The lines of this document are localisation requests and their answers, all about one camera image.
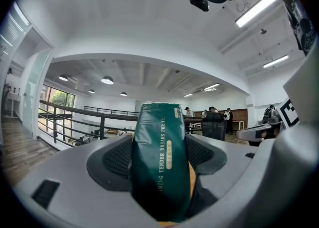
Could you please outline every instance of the white ceiling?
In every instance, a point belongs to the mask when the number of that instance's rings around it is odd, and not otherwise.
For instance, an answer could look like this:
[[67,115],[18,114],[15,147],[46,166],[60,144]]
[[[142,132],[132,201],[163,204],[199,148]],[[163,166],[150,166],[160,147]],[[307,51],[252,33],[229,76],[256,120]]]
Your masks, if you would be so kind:
[[[210,3],[210,11],[202,12],[192,6],[189,0],[44,0],[52,18],[65,35],[73,32],[88,21],[100,21],[107,17],[139,17],[150,23],[157,18],[173,21],[186,28],[194,37],[208,40],[223,55],[233,61],[229,66],[239,66],[247,75],[253,76],[267,71],[262,65],[285,54],[290,60],[303,57],[298,50],[293,32],[290,29],[287,14],[281,1],[276,1],[256,18],[240,28],[235,20],[250,5],[258,0],[233,0],[223,4]],[[260,29],[267,30],[265,35]],[[87,81],[95,83],[102,75],[110,75],[118,83],[140,84],[145,87],[156,87],[161,78],[165,77],[159,87],[171,89],[188,75],[184,72],[167,74],[165,67],[140,64],[128,61],[100,60],[77,61],[65,64],[52,64],[48,78],[56,79],[57,71],[65,71],[75,77],[83,76]],[[204,78],[192,76],[185,83],[178,85],[174,91],[181,94],[189,93],[205,82]]]

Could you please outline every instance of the green package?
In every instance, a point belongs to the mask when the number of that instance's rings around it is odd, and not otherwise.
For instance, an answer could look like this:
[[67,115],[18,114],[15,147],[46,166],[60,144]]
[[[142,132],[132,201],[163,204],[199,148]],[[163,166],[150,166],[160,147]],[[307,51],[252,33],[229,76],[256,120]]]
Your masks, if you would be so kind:
[[134,199],[156,220],[185,220],[190,185],[180,105],[142,106],[133,139],[131,182]]

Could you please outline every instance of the railing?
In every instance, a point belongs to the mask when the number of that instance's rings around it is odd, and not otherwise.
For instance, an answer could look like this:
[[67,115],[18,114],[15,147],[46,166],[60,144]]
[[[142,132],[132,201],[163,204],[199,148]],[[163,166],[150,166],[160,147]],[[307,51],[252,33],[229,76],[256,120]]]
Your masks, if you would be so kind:
[[126,115],[126,116],[139,116],[139,112],[131,112],[131,111],[121,111],[107,108],[98,108],[92,106],[84,106],[84,110],[93,111],[97,113],[106,113],[106,114],[117,114],[117,115]]
[[[85,106],[85,109],[78,109],[78,108],[73,108],[73,107],[66,107],[66,106],[61,106],[61,105],[57,105],[57,104],[53,104],[51,102],[47,102],[47,101],[43,101],[40,100],[40,103],[45,104],[47,106],[51,106],[53,107],[53,113],[46,111],[44,109],[39,108],[39,110],[41,110],[44,113],[39,113],[38,117],[39,119],[45,119],[47,121],[50,121],[53,123],[53,128],[49,127],[48,125],[42,123],[41,121],[38,121],[38,123],[40,123],[41,125],[45,126],[47,129],[50,129],[53,131],[53,135],[51,135],[50,133],[48,133],[47,131],[43,130],[42,128],[39,127],[39,129],[46,133],[47,135],[49,135],[50,137],[53,138],[54,143],[56,144],[57,141],[66,144],[68,146],[74,147],[77,145],[82,145],[82,144],[87,144],[88,142],[84,141],[83,139],[77,139],[75,137],[69,136],[65,134],[65,129],[68,129],[70,131],[74,131],[77,133],[81,133],[83,135],[87,135],[87,136],[91,136],[93,138],[100,138],[100,139],[104,139],[106,138],[104,135],[104,130],[105,129],[109,129],[109,130],[120,130],[120,131],[125,131],[125,132],[134,132],[135,130],[133,129],[126,129],[126,128],[115,128],[115,127],[109,127],[109,126],[105,126],[105,119],[116,119],[116,120],[125,120],[125,121],[137,121],[138,120],[138,112],[129,112],[129,111],[120,111],[120,110],[111,110],[111,109],[106,109],[109,111],[112,111],[112,113],[109,114],[105,114],[105,113],[100,113],[98,112],[101,108],[96,108],[97,111],[90,111],[87,110],[88,108],[92,108],[92,107],[88,107]],[[65,110],[71,113],[77,113],[77,114],[82,114],[82,115],[89,115],[89,116],[94,116],[94,117],[100,117],[100,124],[96,125],[94,123],[87,123],[87,122],[83,122],[83,121],[78,121],[78,120],[74,120],[72,119],[72,114],[58,114],[56,112],[57,109],[61,109],[61,110]],[[114,111],[117,112],[123,112],[125,114],[114,114]],[[92,133],[88,133],[88,132],[84,132],[84,131],[80,131],[80,130],[76,130],[74,128],[70,128],[70,127],[66,127],[64,125],[58,124],[57,121],[61,120],[61,119],[65,119],[65,120],[69,120],[71,122],[75,122],[75,123],[79,123],[79,124],[83,124],[83,125],[88,125],[88,126],[93,126],[93,127],[97,127],[99,128],[100,132],[99,134],[92,134]],[[196,118],[191,118],[191,119],[185,119],[185,123],[188,122],[200,122],[201,119],[196,119]],[[62,132],[59,132],[57,130],[57,126],[61,126],[62,127]],[[186,126],[186,132],[192,132],[192,131],[200,131],[201,129],[192,129],[189,126]],[[62,135],[63,138],[67,137],[69,139],[72,139],[75,141],[75,145],[73,144],[69,144],[67,142],[65,142],[64,140],[61,140],[58,138],[58,134]]]

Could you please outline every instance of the office chair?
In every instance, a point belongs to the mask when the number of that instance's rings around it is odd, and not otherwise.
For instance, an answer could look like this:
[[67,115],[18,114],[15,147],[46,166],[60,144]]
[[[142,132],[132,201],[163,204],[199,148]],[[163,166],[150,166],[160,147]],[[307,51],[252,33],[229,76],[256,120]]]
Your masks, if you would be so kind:
[[225,141],[227,122],[220,113],[207,113],[201,121],[203,136]]

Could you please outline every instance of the desk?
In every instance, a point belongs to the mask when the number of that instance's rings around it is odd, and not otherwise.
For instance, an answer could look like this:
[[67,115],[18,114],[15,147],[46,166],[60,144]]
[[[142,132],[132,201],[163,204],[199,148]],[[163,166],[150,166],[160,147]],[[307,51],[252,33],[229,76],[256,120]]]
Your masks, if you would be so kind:
[[11,99],[11,117],[13,117],[14,101],[20,102],[20,95],[18,95],[16,93],[9,92],[8,99]]
[[245,128],[245,121],[244,120],[233,120],[234,122],[238,122],[238,130],[243,130]]

